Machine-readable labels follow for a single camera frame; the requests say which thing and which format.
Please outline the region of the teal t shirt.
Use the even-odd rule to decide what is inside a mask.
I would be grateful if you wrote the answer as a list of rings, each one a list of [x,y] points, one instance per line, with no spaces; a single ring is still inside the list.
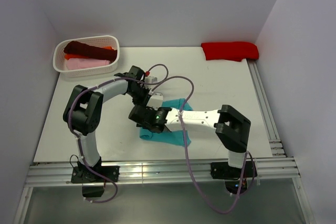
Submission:
[[[183,98],[179,98],[175,100],[168,100],[168,101],[164,101],[162,103],[162,106],[179,109],[184,103],[184,101],[185,99]],[[166,144],[172,144],[172,145],[184,147],[184,139],[183,139],[182,131],[153,133],[141,127],[139,137],[140,139],[146,140],[146,141],[166,143]]]

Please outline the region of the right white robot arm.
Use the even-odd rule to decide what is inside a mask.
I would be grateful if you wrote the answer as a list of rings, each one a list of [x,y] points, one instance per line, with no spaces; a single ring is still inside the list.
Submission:
[[[180,111],[171,107],[157,110],[136,105],[129,119],[154,133],[193,131],[215,133],[228,150],[228,173],[234,177],[245,171],[245,153],[251,121],[230,105],[212,111]]]

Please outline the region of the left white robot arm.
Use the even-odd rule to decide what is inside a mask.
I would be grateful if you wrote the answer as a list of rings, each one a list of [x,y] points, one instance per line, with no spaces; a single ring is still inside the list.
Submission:
[[[151,97],[150,89],[145,87],[145,78],[148,76],[148,71],[132,66],[128,72],[117,73],[111,80],[97,86],[74,87],[63,120],[77,138],[79,165],[85,166],[83,175],[89,181],[96,182],[102,176],[95,130],[100,123],[103,104],[118,95],[128,94],[134,104],[129,118],[138,125],[148,126],[149,116],[154,114],[154,109],[148,107]]]

